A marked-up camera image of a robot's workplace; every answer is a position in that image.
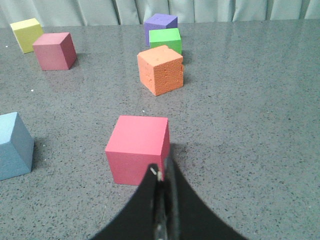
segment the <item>light blue cube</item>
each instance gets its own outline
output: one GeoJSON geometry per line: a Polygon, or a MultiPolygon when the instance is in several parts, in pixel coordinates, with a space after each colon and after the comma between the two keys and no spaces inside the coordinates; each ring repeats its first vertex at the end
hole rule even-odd
{"type": "Polygon", "coordinates": [[[0,115],[0,181],[31,172],[34,144],[17,112],[0,115]]]}

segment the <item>speckled countertop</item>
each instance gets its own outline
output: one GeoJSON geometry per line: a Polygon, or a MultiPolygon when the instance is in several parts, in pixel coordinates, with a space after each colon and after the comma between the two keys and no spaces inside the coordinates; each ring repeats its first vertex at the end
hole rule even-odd
{"type": "Polygon", "coordinates": [[[0,114],[35,139],[30,174],[0,181],[1,240],[86,240],[126,204],[104,148],[119,115],[169,118],[190,185],[250,240],[320,239],[320,20],[180,24],[184,87],[139,81],[141,25],[71,32],[78,59],[42,71],[0,29],[0,114]]]}

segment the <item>curtain fold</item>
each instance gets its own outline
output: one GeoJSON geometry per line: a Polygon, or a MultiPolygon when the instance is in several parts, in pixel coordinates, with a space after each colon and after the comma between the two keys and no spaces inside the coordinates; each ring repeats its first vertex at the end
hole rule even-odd
{"type": "Polygon", "coordinates": [[[266,19],[267,0],[236,0],[232,21],[262,21],[266,19]]]}
{"type": "Polygon", "coordinates": [[[179,23],[320,19],[320,0],[0,0],[0,27],[137,25],[156,13],[179,23]]]}
{"type": "Polygon", "coordinates": [[[270,20],[299,19],[302,0],[274,0],[270,20]]]}
{"type": "Polygon", "coordinates": [[[320,0],[310,0],[305,19],[320,19],[320,0]]]}

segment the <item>cube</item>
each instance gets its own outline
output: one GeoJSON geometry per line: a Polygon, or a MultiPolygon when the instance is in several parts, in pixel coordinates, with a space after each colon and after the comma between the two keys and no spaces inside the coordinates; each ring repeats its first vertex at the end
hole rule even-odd
{"type": "Polygon", "coordinates": [[[183,56],[166,45],[142,51],[137,56],[140,81],[155,96],[184,85],[183,56]]]}
{"type": "Polygon", "coordinates": [[[0,181],[28,174],[34,139],[17,112],[0,115],[0,181]]]}
{"type": "Polygon", "coordinates": [[[149,31],[150,48],[167,45],[169,48],[182,54],[182,41],[178,28],[168,28],[149,31]]]}
{"type": "Polygon", "coordinates": [[[70,32],[44,33],[33,43],[34,53],[46,70],[68,70],[77,59],[70,32]]]}
{"type": "Polygon", "coordinates": [[[175,29],[178,27],[178,17],[156,13],[144,22],[145,44],[149,45],[149,31],[156,29],[175,29]]]}
{"type": "Polygon", "coordinates": [[[40,23],[35,18],[18,21],[10,24],[14,36],[24,54],[32,52],[32,44],[44,31],[40,23]]]}
{"type": "Polygon", "coordinates": [[[164,171],[170,151],[168,118],[121,115],[105,147],[117,184],[139,185],[149,164],[164,171]]]}

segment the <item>pink cube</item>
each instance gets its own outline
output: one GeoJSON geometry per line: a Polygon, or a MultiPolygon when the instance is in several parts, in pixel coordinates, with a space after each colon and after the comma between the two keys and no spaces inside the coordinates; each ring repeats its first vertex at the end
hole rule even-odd
{"type": "Polygon", "coordinates": [[[68,70],[77,59],[69,32],[44,33],[32,46],[41,69],[44,71],[68,70]]]}
{"type": "Polygon", "coordinates": [[[105,147],[114,182],[128,185],[139,185],[149,164],[163,176],[169,151],[168,118],[152,116],[120,116],[105,147]]]}

